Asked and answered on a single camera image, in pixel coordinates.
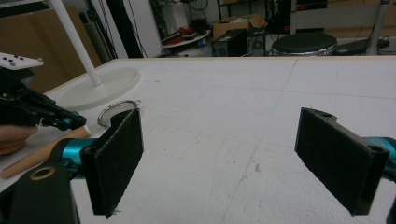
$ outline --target shelf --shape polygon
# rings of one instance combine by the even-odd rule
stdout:
[[[196,37],[195,37],[194,39],[192,39],[192,40],[181,41],[180,43],[172,44],[172,45],[164,45],[163,47],[164,47],[165,49],[170,49],[170,48],[175,48],[175,47],[187,45],[187,44],[190,44],[190,43],[192,43],[192,42],[194,42],[194,41],[198,41],[198,40],[200,40],[200,39],[202,39],[202,38],[205,38],[205,37],[207,37],[209,34],[210,34],[210,31],[207,30],[207,31],[206,31],[206,34],[200,35],[200,36],[196,36]]]

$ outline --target wire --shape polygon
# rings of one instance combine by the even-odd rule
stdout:
[[[111,46],[109,46],[109,47],[113,50],[115,56],[117,58],[119,58],[119,56],[117,55],[117,52],[115,51],[113,34],[111,34],[111,30],[109,28],[110,26],[108,24],[107,14],[106,14],[105,6],[104,6],[102,0],[99,1],[99,5],[100,5],[100,8],[102,9],[103,17],[104,17],[104,20],[105,20],[105,32],[106,32],[106,35],[109,37],[110,42],[111,42],[111,43],[109,43],[109,44],[111,44]]]
[[[147,55],[146,50],[145,50],[145,48],[142,45],[142,41],[140,40],[140,36],[139,36],[138,30],[137,30],[136,18],[134,17],[134,10],[132,9],[132,6],[131,6],[131,0],[128,0],[128,5],[129,5],[129,9],[131,9],[132,17],[134,18],[134,27],[136,27],[136,29],[135,29],[132,26],[132,30],[134,32],[134,35],[137,38],[137,41],[139,42],[140,48],[143,50],[143,53],[145,54],[146,58],[148,58],[149,56]]]

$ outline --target round stool seat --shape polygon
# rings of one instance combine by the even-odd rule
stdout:
[[[329,55],[337,45],[337,39],[323,33],[286,35],[274,42],[272,51],[283,56]]]

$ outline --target white tabletop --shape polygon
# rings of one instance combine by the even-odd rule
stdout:
[[[141,100],[145,152],[109,220],[92,214],[85,180],[71,182],[82,223],[385,223],[394,183],[382,179],[370,215],[352,217],[294,143],[301,107],[359,136],[396,138],[395,57],[119,60],[99,69],[117,66],[142,77],[113,102]],[[111,103],[80,111],[93,136]],[[63,134],[40,128],[0,168]]]

